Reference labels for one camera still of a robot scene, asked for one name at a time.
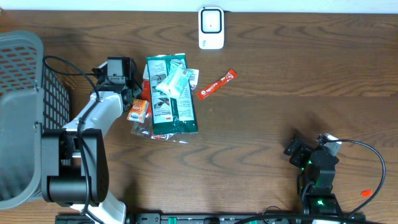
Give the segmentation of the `orange tissue pack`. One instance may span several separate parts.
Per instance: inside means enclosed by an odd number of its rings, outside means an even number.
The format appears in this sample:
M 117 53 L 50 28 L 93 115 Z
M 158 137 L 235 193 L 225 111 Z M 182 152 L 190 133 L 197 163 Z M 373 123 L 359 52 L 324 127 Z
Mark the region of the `orange tissue pack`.
M 137 123 L 144 123 L 148 107 L 149 102 L 147 100 L 134 99 L 132 102 L 132 107 L 128 112 L 127 120 Z

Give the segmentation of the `red dustpan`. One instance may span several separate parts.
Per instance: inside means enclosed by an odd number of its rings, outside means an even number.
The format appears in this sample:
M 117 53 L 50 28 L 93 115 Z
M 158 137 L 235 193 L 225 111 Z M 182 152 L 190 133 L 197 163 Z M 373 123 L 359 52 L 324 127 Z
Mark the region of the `red dustpan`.
M 131 133 L 136 136 L 140 136 L 146 139 L 156 139 L 162 141 L 172 141 L 178 142 L 180 144 L 188 144 L 191 135 L 195 133 L 174 133 L 174 134 L 161 134 L 154 135 L 152 127 L 152 107 L 151 107 L 151 97 L 150 97 L 150 82 L 149 82 L 149 72 L 147 71 L 147 65 L 144 68 L 142 81 L 142 94 L 141 100 L 146 100 L 149 102 L 149 106 L 146 112 L 145 120 L 143 123 L 134 122 Z

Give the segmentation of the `green grip gloves package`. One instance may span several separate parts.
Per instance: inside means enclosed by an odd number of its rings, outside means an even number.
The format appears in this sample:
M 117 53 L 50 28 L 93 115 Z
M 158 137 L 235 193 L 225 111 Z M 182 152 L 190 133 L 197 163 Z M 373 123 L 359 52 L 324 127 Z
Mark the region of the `green grip gloves package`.
M 172 72 L 186 69 L 185 54 L 157 55 L 146 58 L 149 75 L 154 135 L 196 133 L 198 131 L 190 85 L 175 99 L 157 90 Z

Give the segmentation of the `mint green wipes pack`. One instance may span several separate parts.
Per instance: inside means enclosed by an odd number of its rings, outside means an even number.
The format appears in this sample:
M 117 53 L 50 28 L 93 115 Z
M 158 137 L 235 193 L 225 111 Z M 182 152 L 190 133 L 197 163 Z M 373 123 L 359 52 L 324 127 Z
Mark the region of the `mint green wipes pack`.
M 193 71 L 185 68 L 182 63 L 171 62 L 169 74 L 156 86 L 156 90 L 170 98 L 179 99 L 186 87 L 189 86 Z

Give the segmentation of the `red snack stick packet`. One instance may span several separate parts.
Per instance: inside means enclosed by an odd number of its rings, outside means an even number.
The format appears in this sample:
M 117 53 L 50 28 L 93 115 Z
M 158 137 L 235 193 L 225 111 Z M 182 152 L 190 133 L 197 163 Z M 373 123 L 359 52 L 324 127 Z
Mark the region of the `red snack stick packet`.
M 200 100 L 204 100 L 205 98 L 210 96 L 212 93 L 216 92 L 219 88 L 221 88 L 223 85 L 233 80 L 237 76 L 238 74 L 233 69 L 230 69 L 227 72 L 227 74 L 222 78 L 220 78 L 217 82 L 214 82 L 211 85 L 207 86 L 206 88 L 202 89 L 201 91 L 198 91 L 197 97 Z

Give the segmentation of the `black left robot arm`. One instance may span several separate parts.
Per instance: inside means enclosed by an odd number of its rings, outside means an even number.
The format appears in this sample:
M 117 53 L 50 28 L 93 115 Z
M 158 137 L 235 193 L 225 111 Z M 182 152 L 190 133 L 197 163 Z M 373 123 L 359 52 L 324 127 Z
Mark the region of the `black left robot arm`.
M 134 223 L 127 206 L 109 191 L 104 137 L 142 93 L 130 57 L 108 57 L 93 69 L 97 82 L 81 112 L 42 134 L 41 191 L 45 201 L 80 212 L 93 223 Z

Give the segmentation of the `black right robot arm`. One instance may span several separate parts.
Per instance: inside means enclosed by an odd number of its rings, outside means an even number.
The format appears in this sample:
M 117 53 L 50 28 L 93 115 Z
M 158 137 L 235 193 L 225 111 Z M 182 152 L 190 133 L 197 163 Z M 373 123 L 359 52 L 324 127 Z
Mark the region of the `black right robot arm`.
M 297 194 L 306 215 L 339 216 L 341 208 L 332 193 L 335 166 L 339 163 L 336 154 L 342 142 L 330 134 L 320 135 L 318 145 L 313 147 L 295 136 L 284 154 L 301 173 L 297 178 Z

